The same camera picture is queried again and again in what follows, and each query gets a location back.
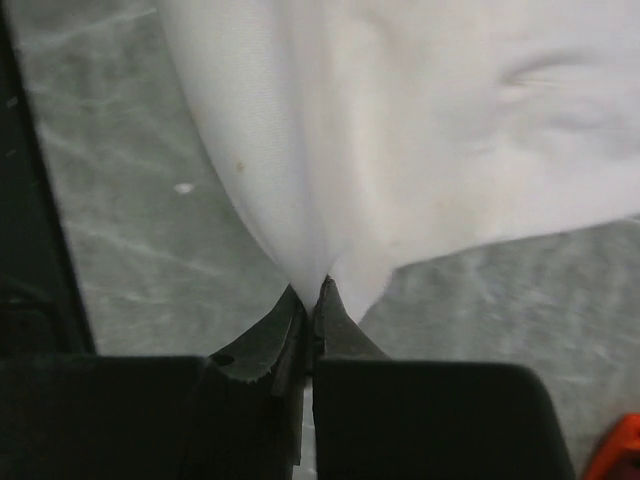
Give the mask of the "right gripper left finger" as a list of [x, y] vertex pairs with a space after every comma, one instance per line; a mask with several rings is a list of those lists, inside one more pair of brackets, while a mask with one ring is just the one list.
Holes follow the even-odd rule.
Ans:
[[306, 311], [291, 287], [261, 320], [210, 356], [224, 387], [216, 429], [231, 465], [298, 465]]

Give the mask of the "cream white t-shirt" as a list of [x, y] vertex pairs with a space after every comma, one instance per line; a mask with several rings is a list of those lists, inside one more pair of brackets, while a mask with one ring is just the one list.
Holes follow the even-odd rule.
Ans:
[[242, 221], [307, 308], [639, 211], [635, 1], [162, 1]]

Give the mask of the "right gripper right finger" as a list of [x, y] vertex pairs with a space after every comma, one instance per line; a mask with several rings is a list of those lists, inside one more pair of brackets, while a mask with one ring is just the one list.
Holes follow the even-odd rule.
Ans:
[[329, 357], [390, 359], [348, 315], [336, 282], [327, 276], [312, 313], [312, 358]]

